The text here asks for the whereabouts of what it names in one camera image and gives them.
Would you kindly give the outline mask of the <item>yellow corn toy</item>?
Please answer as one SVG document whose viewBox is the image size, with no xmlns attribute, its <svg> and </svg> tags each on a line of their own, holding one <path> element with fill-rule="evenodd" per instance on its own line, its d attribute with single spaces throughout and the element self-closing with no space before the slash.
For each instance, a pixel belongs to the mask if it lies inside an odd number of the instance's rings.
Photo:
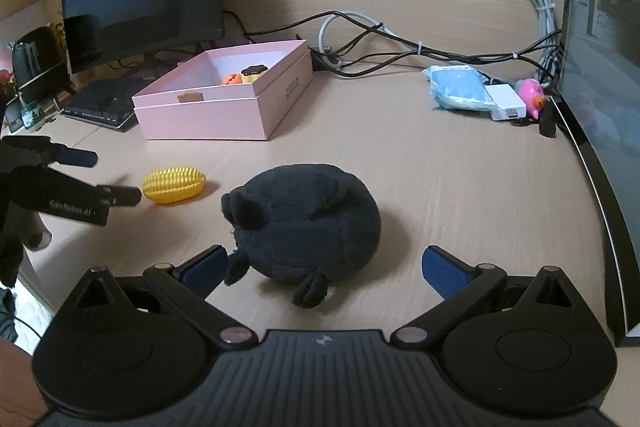
<svg viewBox="0 0 640 427">
<path fill-rule="evenodd" d="M 198 196 L 204 190 L 206 178 L 193 167 L 158 169 L 142 181 L 143 195 L 157 205 L 173 204 Z"/>
</svg>

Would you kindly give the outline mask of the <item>black plush toy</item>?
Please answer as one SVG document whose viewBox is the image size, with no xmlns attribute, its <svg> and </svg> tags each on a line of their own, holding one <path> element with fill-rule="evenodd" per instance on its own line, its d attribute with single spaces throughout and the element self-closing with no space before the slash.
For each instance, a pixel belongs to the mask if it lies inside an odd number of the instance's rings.
<svg viewBox="0 0 640 427">
<path fill-rule="evenodd" d="M 329 286 L 356 274 L 380 245 L 378 204 L 353 174 L 328 164 L 269 169 L 221 197 L 235 251 L 224 283 L 248 270 L 294 284 L 292 303 L 318 307 Z"/>
</svg>

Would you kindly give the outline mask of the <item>orange plastic pumpkin toy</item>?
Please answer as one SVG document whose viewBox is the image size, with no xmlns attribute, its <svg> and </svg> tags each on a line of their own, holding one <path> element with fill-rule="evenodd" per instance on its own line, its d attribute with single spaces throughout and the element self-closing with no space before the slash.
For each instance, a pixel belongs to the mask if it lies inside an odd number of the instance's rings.
<svg viewBox="0 0 640 427">
<path fill-rule="evenodd" d="M 224 86 L 229 86 L 229 84 L 241 84 L 243 82 L 243 75 L 239 72 L 234 72 L 233 74 L 229 74 L 222 78 L 221 83 Z"/>
</svg>

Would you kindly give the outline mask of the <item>yellow pudding toy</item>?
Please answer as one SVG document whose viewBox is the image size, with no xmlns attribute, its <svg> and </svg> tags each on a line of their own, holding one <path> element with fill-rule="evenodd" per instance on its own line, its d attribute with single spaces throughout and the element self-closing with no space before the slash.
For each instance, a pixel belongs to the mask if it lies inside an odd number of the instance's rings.
<svg viewBox="0 0 640 427">
<path fill-rule="evenodd" d="M 252 65 L 244 68 L 241 72 L 242 83 L 253 83 L 262 74 L 267 72 L 268 67 L 264 64 Z"/>
</svg>

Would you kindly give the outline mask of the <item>white adapter box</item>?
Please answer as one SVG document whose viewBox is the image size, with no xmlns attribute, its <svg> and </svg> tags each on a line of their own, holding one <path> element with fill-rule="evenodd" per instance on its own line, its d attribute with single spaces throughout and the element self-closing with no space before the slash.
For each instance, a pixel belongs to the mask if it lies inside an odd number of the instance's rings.
<svg viewBox="0 0 640 427">
<path fill-rule="evenodd" d="M 526 104 L 510 84 L 488 84 L 485 90 L 494 103 L 490 110 L 493 121 L 519 120 L 526 117 Z"/>
</svg>

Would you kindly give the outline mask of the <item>pink pig toy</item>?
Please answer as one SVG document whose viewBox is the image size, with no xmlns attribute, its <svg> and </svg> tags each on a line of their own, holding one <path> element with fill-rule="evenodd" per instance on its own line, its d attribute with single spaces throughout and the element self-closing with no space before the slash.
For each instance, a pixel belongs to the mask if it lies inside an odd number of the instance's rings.
<svg viewBox="0 0 640 427">
<path fill-rule="evenodd" d="M 515 91 L 525 103 L 526 114 L 530 118 L 538 120 L 547 102 L 541 84 L 534 78 L 518 80 Z"/>
</svg>

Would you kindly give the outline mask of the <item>black keyboard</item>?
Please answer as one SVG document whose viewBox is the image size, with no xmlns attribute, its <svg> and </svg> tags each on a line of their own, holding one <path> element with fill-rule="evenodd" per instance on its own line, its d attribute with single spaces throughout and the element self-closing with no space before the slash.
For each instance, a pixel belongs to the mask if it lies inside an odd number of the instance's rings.
<svg viewBox="0 0 640 427">
<path fill-rule="evenodd" d="M 152 82 L 153 79 L 143 77 L 93 80 L 70 98 L 62 114 L 88 124 L 126 132 L 138 123 L 132 98 Z"/>
</svg>

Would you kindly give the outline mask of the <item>black desk item left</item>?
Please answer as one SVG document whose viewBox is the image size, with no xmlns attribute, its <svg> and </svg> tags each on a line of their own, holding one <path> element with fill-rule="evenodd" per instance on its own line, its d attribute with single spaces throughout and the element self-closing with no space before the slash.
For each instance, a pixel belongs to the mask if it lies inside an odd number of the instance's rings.
<svg viewBox="0 0 640 427">
<path fill-rule="evenodd" d="M 12 67 L 18 92 L 25 103 L 53 98 L 70 87 L 66 60 L 48 26 L 29 31 L 14 43 Z"/>
</svg>

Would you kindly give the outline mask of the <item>pink cardboard box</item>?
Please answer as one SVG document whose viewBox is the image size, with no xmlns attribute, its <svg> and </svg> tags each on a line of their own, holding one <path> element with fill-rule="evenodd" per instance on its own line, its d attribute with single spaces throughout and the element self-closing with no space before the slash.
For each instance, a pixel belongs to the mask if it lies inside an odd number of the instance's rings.
<svg viewBox="0 0 640 427">
<path fill-rule="evenodd" d="M 222 78 L 264 64 L 253 83 Z M 138 92 L 134 113 L 149 140 L 267 140 L 312 80 L 304 40 L 209 50 Z"/>
</svg>

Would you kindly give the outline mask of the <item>blue tissue pack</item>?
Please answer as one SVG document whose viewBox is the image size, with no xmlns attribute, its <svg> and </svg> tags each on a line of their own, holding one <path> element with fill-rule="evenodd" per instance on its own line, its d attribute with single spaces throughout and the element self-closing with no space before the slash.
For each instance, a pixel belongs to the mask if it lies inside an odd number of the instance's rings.
<svg viewBox="0 0 640 427">
<path fill-rule="evenodd" d="M 432 99 L 441 108 L 490 112 L 495 107 L 483 76 L 469 65 L 433 65 L 423 74 L 430 83 Z"/>
</svg>

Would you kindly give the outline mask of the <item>computer case glass panel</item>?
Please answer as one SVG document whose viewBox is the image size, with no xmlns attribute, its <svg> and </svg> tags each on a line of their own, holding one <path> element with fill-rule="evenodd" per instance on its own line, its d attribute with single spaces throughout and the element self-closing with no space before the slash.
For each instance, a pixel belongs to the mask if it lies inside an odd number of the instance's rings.
<svg viewBox="0 0 640 427">
<path fill-rule="evenodd" d="M 606 323 L 639 343 L 639 0 L 564 0 L 555 106 L 603 225 Z"/>
</svg>

